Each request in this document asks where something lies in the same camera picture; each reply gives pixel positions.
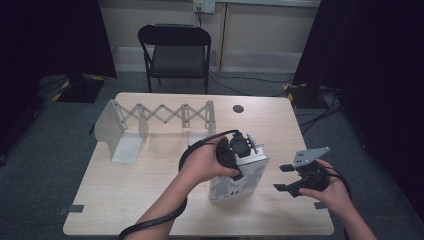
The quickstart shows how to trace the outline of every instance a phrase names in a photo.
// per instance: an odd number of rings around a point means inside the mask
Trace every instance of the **person's left hand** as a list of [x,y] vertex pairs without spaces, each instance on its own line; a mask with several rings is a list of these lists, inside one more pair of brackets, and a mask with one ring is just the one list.
[[208,143],[191,153],[179,174],[190,178],[194,184],[199,184],[211,180],[216,176],[236,176],[239,172],[232,168],[223,167],[216,159],[215,150],[216,144],[219,143],[225,136],[210,140]]

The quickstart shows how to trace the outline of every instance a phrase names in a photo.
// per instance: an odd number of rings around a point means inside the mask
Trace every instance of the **chair backrest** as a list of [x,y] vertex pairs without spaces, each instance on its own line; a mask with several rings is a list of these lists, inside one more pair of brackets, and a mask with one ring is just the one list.
[[211,45],[209,33],[200,27],[182,24],[149,24],[138,31],[138,40],[143,45]]

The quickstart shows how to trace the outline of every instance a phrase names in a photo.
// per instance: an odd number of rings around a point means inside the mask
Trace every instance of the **white box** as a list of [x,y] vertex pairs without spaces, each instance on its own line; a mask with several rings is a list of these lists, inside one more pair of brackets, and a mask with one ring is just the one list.
[[234,181],[229,177],[220,176],[210,181],[209,200],[212,203],[238,198],[255,191],[269,161],[262,146],[258,146],[256,149],[258,153],[252,149],[250,156],[236,157],[237,165],[243,174],[241,179]]

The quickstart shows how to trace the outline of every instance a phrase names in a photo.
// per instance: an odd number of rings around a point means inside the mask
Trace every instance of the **hand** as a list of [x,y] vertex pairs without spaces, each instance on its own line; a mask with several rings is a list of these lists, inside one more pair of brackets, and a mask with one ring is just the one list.
[[[329,163],[323,160],[317,159],[316,161],[324,167],[332,168]],[[337,174],[335,171],[328,168],[327,172]],[[331,211],[339,216],[354,208],[344,183],[336,177],[330,177],[329,186],[322,192],[301,188],[299,189],[299,193],[323,202]]]
[[216,159],[215,150],[218,144],[225,136],[210,140],[208,143],[190,154],[179,174],[190,178],[193,184],[211,180],[216,176],[236,176],[239,172],[235,169],[223,167]]

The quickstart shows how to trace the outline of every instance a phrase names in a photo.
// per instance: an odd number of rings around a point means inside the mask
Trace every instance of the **handheld controller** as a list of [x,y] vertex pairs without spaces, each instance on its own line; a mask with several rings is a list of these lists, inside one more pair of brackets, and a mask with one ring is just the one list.
[[253,148],[256,152],[255,141],[249,134],[247,134],[247,138],[243,138],[243,134],[241,132],[233,134],[231,141],[224,138],[218,143],[216,147],[216,159],[219,164],[239,171],[237,176],[232,177],[234,181],[243,177],[243,174],[236,163],[235,155],[237,154],[239,158],[247,157],[250,155],[251,148]]
[[289,192],[293,197],[300,196],[300,188],[324,191],[330,184],[330,174],[315,160],[329,151],[328,147],[298,151],[293,164],[281,165],[280,169],[283,172],[296,170],[302,179],[289,185],[274,184],[274,187],[280,192]]
[[[218,162],[224,166],[224,167],[228,167],[228,168],[233,168],[233,169],[237,169],[240,173],[235,176],[232,177],[232,179],[234,181],[239,180],[240,178],[243,177],[243,174],[241,173],[237,163],[236,163],[236,157],[235,154],[237,154],[237,156],[239,158],[243,158],[243,157],[247,157],[250,155],[251,153],[251,148],[253,148],[253,150],[255,151],[255,153],[257,153],[256,150],[256,146],[255,146],[255,141],[253,140],[253,138],[247,134],[247,138],[243,138],[243,134],[241,132],[239,132],[238,130],[229,130],[226,132],[222,132],[213,136],[210,136],[208,138],[205,138],[203,140],[197,141],[196,143],[194,143],[193,145],[189,146],[187,148],[187,150],[183,153],[183,155],[180,158],[180,162],[178,164],[178,171],[181,170],[181,168],[183,167],[185,160],[187,159],[187,157],[193,153],[196,149],[200,148],[201,146],[208,144],[208,141],[220,137],[220,136],[224,136],[230,133],[234,133],[233,134],[233,138],[231,139],[231,141],[228,141],[228,139],[223,139],[221,140],[216,148],[216,158],[218,160]],[[158,219],[154,219],[154,220],[150,220],[147,222],[141,222],[141,223],[137,223],[135,225],[132,225],[126,229],[124,229],[118,236],[119,240],[123,240],[125,238],[125,236],[136,232],[136,231],[141,231],[144,230],[148,227],[152,227],[152,226],[156,226],[159,224],[163,224],[165,222],[171,221],[175,218],[177,218],[178,216],[180,216],[185,208],[187,206],[187,198],[184,200],[184,202],[181,204],[181,206],[175,210],[174,212],[164,216],[164,217],[160,217]]]

